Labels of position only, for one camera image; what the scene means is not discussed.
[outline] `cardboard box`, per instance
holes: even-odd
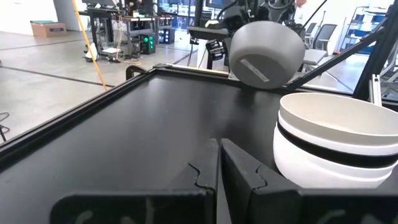
[[[67,35],[67,27],[62,22],[31,21],[33,35],[36,37],[61,37]]]

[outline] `black stripe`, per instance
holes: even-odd
[[[311,155],[326,159],[331,162],[353,167],[382,168],[391,166],[395,164],[398,160],[398,154],[390,156],[364,156],[335,151],[309,143],[294,136],[293,134],[290,134],[280,125],[279,121],[277,123],[277,127],[283,137],[285,137],[293,145],[299,147],[300,149]]]
[[[187,54],[186,56],[184,56],[184,57],[178,59],[176,62],[173,63],[173,65],[176,65],[176,64],[182,62],[184,59],[186,59],[187,57],[189,57],[189,55],[193,55],[193,54],[196,53],[197,51],[198,51],[198,50],[194,50],[192,53],[189,53],[189,54]]]
[[[47,46],[47,45],[64,44],[64,43],[78,42],[78,41],[82,41],[82,40],[67,40],[67,41],[61,41],[61,42],[49,43],[49,44],[37,44],[37,45],[29,45],[29,46],[24,46],[24,47],[10,47],[10,48],[7,48],[7,49],[0,49],[0,50],[25,49],[25,48],[29,48],[29,47],[41,47],[41,46]]]
[[[181,50],[181,51],[185,51],[185,52],[190,52],[191,51],[191,50],[186,50],[186,49],[176,49],[176,48],[173,48],[173,47],[159,46],[159,45],[156,45],[156,47],[162,48],[162,49],[169,49],[169,50]]]
[[[91,82],[91,81],[86,81],[86,80],[79,80],[76,78],[62,77],[62,76],[58,76],[58,75],[51,75],[51,74],[42,73],[42,72],[24,70],[24,69],[20,69],[20,68],[11,68],[11,67],[4,67],[4,66],[0,66],[0,68],[10,69],[10,70],[19,71],[19,72],[27,72],[27,73],[31,73],[31,74],[35,74],[35,75],[42,75],[42,76],[51,77],[51,78],[59,78],[62,80],[68,80],[68,81],[73,81],[73,82],[80,82],[80,83],[102,86],[101,83],[96,83],[96,82]]]

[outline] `black tray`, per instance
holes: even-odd
[[[130,79],[0,147],[0,220],[48,223],[52,206],[79,192],[167,190],[211,138],[276,171],[272,138],[287,93],[176,68]]]

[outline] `yellow cable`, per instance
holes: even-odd
[[[83,23],[81,22],[80,15],[79,15],[79,11],[77,10],[77,6],[76,6],[75,0],[72,0],[72,4],[73,4],[73,9],[75,10],[75,14],[76,14],[77,21],[79,22],[80,28],[81,28],[81,30],[83,31],[83,36],[85,37],[86,45],[87,45],[88,51],[89,51],[89,53],[90,53],[90,55],[91,55],[91,59],[93,59],[93,63],[94,63],[95,70],[97,71],[97,74],[98,74],[98,76],[99,76],[99,79],[101,80],[102,86],[104,87],[104,89],[105,89],[105,91],[106,91],[106,90],[108,90],[108,89],[107,89],[107,87],[106,87],[104,78],[103,78],[103,76],[102,76],[102,74],[101,74],[100,68],[98,67],[98,64],[97,64],[97,62],[96,62],[96,58],[94,58],[93,51],[91,50],[90,42],[88,41],[88,37],[87,37],[86,30],[85,30],[85,28],[83,27]]]

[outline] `concrete floor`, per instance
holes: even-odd
[[[0,32],[0,40],[0,113],[10,114],[1,122],[11,129],[6,133],[8,139],[104,91],[93,64],[82,58],[85,42],[80,32],[48,39]],[[173,45],[158,45],[155,54],[139,59],[141,66],[150,69],[158,63],[187,65],[188,41],[178,37]],[[192,55],[190,66],[196,66],[197,57],[196,53]],[[124,82],[128,64],[98,64],[107,85]],[[214,62],[213,69],[226,70],[222,60]],[[327,74],[308,85],[351,91],[351,84],[343,85]]]
[[[333,57],[334,56],[325,57],[319,64],[321,65]],[[359,77],[362,74],[363,68],[365,67],[367,61],[368,56],[366,55],[352,55],[338,65],[330,68],[328,70],[328,74],[339,83],[344,85],[349,90],[349,92],[352,93],[354,92],[355,86],[359,80]],[[394,91],[390,91],[387,99],[398,100],[398,94]]]

